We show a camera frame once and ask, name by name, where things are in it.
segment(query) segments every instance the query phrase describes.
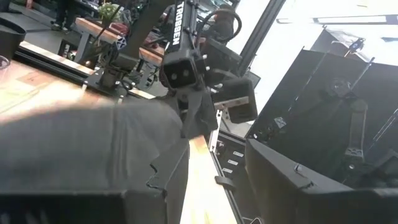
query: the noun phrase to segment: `black robotic arm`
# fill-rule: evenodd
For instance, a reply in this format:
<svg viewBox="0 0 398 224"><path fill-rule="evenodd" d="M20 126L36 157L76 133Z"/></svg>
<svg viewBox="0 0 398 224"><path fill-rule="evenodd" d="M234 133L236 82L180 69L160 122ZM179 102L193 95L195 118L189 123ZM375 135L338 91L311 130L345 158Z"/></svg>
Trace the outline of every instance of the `black robotic arm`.
<svg viewBox="0 0 398 224"><path fill-rule="evenodd" d="M139 48L152 27L156 24L159 17L165 11L169 2L161 0L156 1L136 1L133 6L132 18L130 22L129 33L110 46L105 55L105 66L102 75L91 76L89 79L96 79L87 84L96 85L95 87L103 90L111 90L115 92L114 96L124 98L128 91L133 88L131 81L125 77L132 72L134 63L128 66L118 63L120 56L125 51L139 52ZM218 69L217 76L222 77L218 80L226 80L224 87L217 90L217 100L214 100L214 94L210 87L214 87L217 83L209 83L208 77L214 75L217 68L210 68L206 65L207 55L202 55L199 49L199 36L203 29L204 23L217 13L229 13L238 20L239 28L232 37L236 36L241 28L241 20L239 16L226 9L220 9L208 15L202 24L200 24L197 32L197 9L199 4L194 0L177 0L175 2L175 20L170 36L169 46L165 52L162 61L162 71L164 72L164 84L169 91L175 93L166 98L158 98L164 100L173 107L183 120L182 136L194 138L199 135L210 134L212 130L217 129L218 123L216 119L217 109L226 109L227 107L239 107L245 105L239 113L239 122L253 120L257 116L256 102L254 99L254 90L249 80L243 80L230 72ZM217 51L225 54L229 53L225 46L212 45ZM230 96L228 86L234 88L234 94ZM230 103L231 100L237 99L237 103ZM241 116L243 111L249 109L249 116Z"/></svg>

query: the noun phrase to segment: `table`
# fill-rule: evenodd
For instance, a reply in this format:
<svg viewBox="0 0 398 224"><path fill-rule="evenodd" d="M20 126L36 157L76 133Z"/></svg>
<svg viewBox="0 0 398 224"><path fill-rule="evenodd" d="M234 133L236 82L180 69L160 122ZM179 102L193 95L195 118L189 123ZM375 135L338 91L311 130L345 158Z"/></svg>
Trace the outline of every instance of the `table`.
<svg viewBox="0 0 398 224"><path fill-rule="evenodd" d="M75 57L75 62L78 62L82 58L88 46L88 42L90 41L91 36L92 35L97 36L103 28L84 18L77 18L75 24L76 27L83 32L81 35L80 43ZM107 43L113 43L117 41L119 37L116 34L106 30L102 33L99 39ZM157 53L160 53L161 55L164 54L164 49L161 47L158 47L157 49L154 50ZM152 70L152 68L150 68L147 64L145 64L144 61L149 62L155 66L159 66L162 63L163 58L143 48L140 48L139 55L141 61L138 64L139 67L138 72L140 72L143 69L144 73L142 74L140 83L138 83L138 87L140 89L145 89L147 79L151 76L150 71Z"/></svg>
<svg viewBox="0 0 398 224"><path fill-rule="evenodd" d="M89 68L71 62L59 55L23 42L25 48L36 49L53 60L65 65L91 72ZM80 86L68 83L38 69L12 61L7 74L9 79L0 86L0 121L18 119L43 110L56 110L66 106L95 106L110 103L102 96L81 91ZM232 209L224 188L216 184L217 174L214 162L207 148L205 138L200 136L190 141L190 164L187 192L181 223L235 224Z"/></svg>
<svg viewBox="0 0 398 224"><path fill-rule="evenodd" d="M81 39L80 39L79 46L78 46L76 58L75 58L75 61L77 62L81 59L81 56L82 56L83 52L85 51L86 46L88 45L90 37L92 35L98 35L101 32L102 27L97 26L96 24L94 24L84 18L77 18L75 21L75 24L76 24L76 27L80 31L83 32ZM100 40L105 41L110 44L117 41L118 38L119 37L116 34L110 32L110 31L107 31L107 30L104 31L102 33L102 35L99 37ZM164 54L164 49L161 47L155 49L155 51L157 51L158 53L160 53L162 55ZM160 65L163 60L162 57L160 57L156 54L153 54L152 52L150 52L146 49L143 49L143 48L140 49L140 55L143 60L150 62L154 65Z"/></svg>

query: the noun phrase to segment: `black enclosure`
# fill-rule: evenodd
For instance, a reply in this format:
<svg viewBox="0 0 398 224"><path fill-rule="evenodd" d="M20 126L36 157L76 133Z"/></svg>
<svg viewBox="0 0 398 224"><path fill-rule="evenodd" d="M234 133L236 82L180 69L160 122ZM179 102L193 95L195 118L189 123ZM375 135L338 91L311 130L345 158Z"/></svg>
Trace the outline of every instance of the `black enclosure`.
<svg viewBox="0 0 398 224"><path fill-rule="evenodd" d="M288 108L307 82L323 53L302 50L248 133L250 138L266 142L277 152L328 177L336 175L348 147L351 110L341 100L327 100L325 94L334 80L351 84L365 69L361 60L328 54L304 89L292 110ZM398 149L392 125L377 144L368 151L374 136L398 108L398 68L374 63L353 89L368 104L364 133L366 162L373 164L390 149ZM268 140L270 124L283 117L282 131Z"/></svg>
<svg viewBox="0 0 398 224"><path fill-rule="evenodd" d="M353 190L279 154L246 141L246 164L261 217L272 224L391 224L397 190Z"/></svg>

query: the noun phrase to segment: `metal frame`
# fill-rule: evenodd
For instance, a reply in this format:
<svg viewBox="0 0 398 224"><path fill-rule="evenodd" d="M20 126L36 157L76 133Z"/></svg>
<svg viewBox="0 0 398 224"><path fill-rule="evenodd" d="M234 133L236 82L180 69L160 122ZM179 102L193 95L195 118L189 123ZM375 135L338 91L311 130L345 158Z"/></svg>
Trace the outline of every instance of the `metal frame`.
<svg viewBox="0 0 398 224"><path fill-rule="evenodd" d="M270 0L266 9L262 13L257 25L253 29L246 45L243 47L240 56L242 61L238 67L238 74L242 77L248 67L250 66L253 58L256 56L257 50L262 44L262 41L268 34L269 29L276 20L277 15L285 4L286 0Z"/></svg>

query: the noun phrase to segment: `potted plant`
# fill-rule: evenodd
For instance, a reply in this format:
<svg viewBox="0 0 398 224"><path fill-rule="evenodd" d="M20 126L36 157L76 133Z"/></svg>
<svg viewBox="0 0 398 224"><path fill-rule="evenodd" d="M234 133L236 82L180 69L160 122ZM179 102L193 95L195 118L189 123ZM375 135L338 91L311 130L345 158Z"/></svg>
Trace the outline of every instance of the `potted plant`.
<svg viewBox="0 0 398 224"><path fill-rule="evenodd" d="M98 14L102 19L103 24L110 24L120 20L120 11L116 13L114 18L112 18L112 15L118 7L119 6L117 4L104 3L98 8Z"/></svg>

